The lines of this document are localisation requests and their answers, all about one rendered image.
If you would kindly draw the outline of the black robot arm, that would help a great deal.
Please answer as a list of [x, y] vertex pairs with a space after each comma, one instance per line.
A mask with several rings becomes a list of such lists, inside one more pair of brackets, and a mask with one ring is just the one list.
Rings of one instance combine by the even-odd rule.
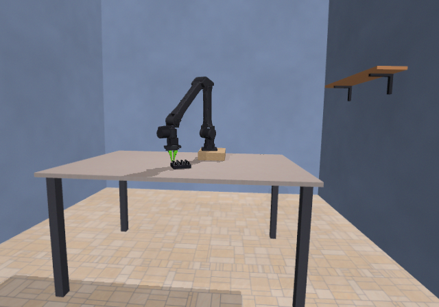
[[187, 94], [165, 119], [166, 126], [158, 127], [156, 134], [158, 138], [167, 138], [168, 147], [171, 147], [171, 149], [177, 149], [178, 138], [174, 138], [177, 137], [177, 129], [175, 129], [175, 127], [179, 127], [180, 122], [182, 121], [181, 118], [187, 108], [191, 105], [197, 94], [203, 90], [203, 124], [201, 125], [200, 137], [205, 139], [202, 151], [217, 151], [217, 147], [215, 147], [214, 143], [216, 131], [215, 126], [212, 124], [211, 116], [211, 93], [214, 82], [207, 77], [196, 77], [191, 85], [192, 87]]

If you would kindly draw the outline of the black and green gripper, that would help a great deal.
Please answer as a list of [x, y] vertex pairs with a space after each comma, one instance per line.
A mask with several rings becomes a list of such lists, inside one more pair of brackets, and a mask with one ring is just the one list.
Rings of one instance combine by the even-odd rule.
[[175, 160], [176, 154], [178, 152], [178, 149], [181, 148], [181, 145], [177, 146], [177, 149], [171, 149], [171, 147], [168, 147], [167, 145], [164, 145], [164, 148], [166, 149], [166, 151], [169, 152], [169, 155], [171, 156], [170, 158], [172, 161], [172, 151], [174, 151], [174, 160]]

